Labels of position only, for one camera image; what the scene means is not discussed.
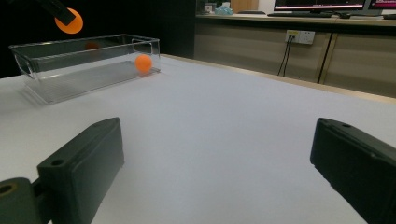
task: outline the transparent box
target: transparent box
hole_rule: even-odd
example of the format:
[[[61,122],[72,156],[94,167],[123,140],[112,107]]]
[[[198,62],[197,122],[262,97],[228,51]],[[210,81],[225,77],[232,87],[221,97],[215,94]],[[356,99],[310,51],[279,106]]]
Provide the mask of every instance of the transparent box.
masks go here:
[[[9,46],[24,83],[47,104],[161,71],[160,40],[107,35]],[[147,55],[149,70],[135,59]]]

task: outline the black wall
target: black wall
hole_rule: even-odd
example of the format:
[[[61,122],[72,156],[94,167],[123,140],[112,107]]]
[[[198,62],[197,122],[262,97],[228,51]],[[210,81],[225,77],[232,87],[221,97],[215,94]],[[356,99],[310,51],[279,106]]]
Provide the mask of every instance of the black wall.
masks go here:
[[[99,35],[142,35],[160,38],[161,53],[192,58],[195,0],[61,0],[82,16],[75,35],[63,33],[53,17],[34,1],[26,9],[0,2],[0,77],[20,74],[9,45]]]

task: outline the ping pong ball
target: ping pong ball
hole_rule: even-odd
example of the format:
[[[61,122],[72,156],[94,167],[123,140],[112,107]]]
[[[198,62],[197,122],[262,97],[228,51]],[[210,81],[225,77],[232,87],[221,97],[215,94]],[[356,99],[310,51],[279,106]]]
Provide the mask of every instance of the ping pong ball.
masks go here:
[[[73,35],[78,33],[82,29],[82,18],[76,12],[73,8],[68,7],[69,11],[71,11],[76,17],[68,24],[64,25],[61,21],[59,21],[57,18],[55,18],[55,23],[58,26],[59,29],[61,29],[63,32]]]
[[[85,44],[85,49],[86,50],[88,50],[88,49],[99,49],[99,45],[97,43],[95,43],[95,42],[89,41],[89,42],[87,42]]]
[[[134,60],[134,66],[136,66],[136,69],[139,70],[139,72],[147,73],[151,69],[152,60],[148,55],[141,54]]]

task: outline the computer monitor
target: computer monitor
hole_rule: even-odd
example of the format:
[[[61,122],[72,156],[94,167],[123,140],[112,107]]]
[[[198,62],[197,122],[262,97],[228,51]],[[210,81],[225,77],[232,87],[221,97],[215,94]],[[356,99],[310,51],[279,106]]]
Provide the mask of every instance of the computer monitor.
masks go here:
[[[369,9],[396,9],[396,0],[371,0]]]
[[[362,10],[365,0],[275,0],[274,11]]]

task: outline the white table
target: white table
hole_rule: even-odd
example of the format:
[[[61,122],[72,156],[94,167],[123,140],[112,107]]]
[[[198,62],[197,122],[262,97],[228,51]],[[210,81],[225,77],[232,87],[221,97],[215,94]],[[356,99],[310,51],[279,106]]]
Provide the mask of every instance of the white table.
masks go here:
[[[1,79],[0,180],[34,181],[52,152],[119,117],[125,165],[94,224],[365,223],[309,161],[316,122],[396,146],[396,101],[254,74],[162,56],[160,74],[55,105]]]

